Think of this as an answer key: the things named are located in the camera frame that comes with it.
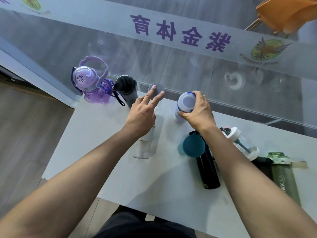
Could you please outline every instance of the wooden chair leg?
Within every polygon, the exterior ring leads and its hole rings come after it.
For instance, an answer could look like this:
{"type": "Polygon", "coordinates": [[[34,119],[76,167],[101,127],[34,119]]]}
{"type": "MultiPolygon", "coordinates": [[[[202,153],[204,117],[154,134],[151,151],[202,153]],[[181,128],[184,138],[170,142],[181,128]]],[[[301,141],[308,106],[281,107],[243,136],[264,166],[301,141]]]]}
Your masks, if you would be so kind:
{"type": "Polygon", "coordinates": [[[258,18],[250,26],[248,26],[245,30],[251,31],[252,29],[256,28],[261,22],[262,21],[258,18]]]}

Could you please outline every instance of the forearm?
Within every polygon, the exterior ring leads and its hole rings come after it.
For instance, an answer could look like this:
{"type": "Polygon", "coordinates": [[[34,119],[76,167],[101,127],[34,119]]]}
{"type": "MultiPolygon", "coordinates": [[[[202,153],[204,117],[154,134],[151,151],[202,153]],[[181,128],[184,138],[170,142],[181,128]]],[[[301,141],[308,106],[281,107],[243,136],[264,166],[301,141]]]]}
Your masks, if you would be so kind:
{"type": "Polygon", "coordinates": [[[67,237],[136,140],[128,130],[114,134],[12,209],[0,222],[1,233],[67,237]]]}
{"type": "Polygon", "coordinates": [[[251,237],[313,237],[316,223],[214,126],[200,131],[251,237]]]}

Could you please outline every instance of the purple chinese character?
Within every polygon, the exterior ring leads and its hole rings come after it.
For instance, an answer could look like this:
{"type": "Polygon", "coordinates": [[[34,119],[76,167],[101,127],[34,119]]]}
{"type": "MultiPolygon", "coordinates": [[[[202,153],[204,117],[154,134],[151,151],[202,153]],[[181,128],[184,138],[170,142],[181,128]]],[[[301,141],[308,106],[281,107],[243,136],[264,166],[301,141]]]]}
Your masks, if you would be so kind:
{"type": "Polygon", "coordinates": [[[188,44],[188,45],[198,47],[197,42],[202,38],[202,36],[197,32],[196,27],[192,27],[192,29],[188,31],[183,31],[182,33],[187,35],[187,36],[184,36],[184,41],[182,41],[183,44],[188,44]]]}
{"type": "Polygon", "coordinates": [[[156,33],[157,35],[161,35],[162,39],[165,39],[165,37],[168,37],[170,41],[173,41],[173,37],[176,34],[176,30],[174,28],[174,23],[171,22],[171,25],[166,25],[166,21],[163,20],[163,24],[157,23],[157,26],[161,27],[159,31],[156,33]]]}
{"type": "Polygon", "coordinates": [[[141,32],[145,32],[145,34],[149,35],[149,24],[151,19],[142,17],[141,15],[133,16],[130,15],[130,17],[134,18],[133,22],[135,24],[135,31],[137,34],[140,34],[141,32]]]}
{"type": "Polygon", "coordinates": [[[7,0],[0,0],[0,2],[10,4],[10,2],[8,2],[7,0]]]}
{"type": "Polygon", "coordinates": [[[230,43],[230,38],[231,36],[228,36],[227,33],[222,36],[221,33],[212,33],[211,36],[209,36],[212,42],[207,44],[206,49],[212,48],[212,51],[215,52],[218,50],[222,53],[226,45],[230,43]]]}

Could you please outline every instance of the orange chair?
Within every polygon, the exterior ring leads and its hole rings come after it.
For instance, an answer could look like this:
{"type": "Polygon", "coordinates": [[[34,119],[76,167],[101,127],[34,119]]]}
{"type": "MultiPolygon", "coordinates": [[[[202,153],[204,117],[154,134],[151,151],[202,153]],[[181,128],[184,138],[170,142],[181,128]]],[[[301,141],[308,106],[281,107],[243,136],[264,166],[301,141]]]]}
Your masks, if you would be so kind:
{"type": "Polygon", "coordinates": [[[250,31],[263,22],[274,30],[274,35],[283,31],[288,36],[317,18],[317,0],[266,0],[256,10],[258,19],[246,30],[250,31]]]}

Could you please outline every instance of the person's left hand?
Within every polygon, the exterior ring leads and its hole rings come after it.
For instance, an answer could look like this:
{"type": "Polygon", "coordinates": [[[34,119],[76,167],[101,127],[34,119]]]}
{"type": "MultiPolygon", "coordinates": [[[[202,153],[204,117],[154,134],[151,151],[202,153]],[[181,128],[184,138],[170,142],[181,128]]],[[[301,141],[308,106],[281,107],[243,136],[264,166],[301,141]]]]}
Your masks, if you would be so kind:
{"type": "Polygon", "coordinates": [[[154,108],[159,101],[162,100],[164,95],[164,91],[162,91],[159,95],[155,96],[149,104],[155,88],[156,86],[153,85],[145,96],[136,99],[126,120],[124,129],[131,131],[138,139],[146,135],[154,125],[156,119],[154,108]]]}

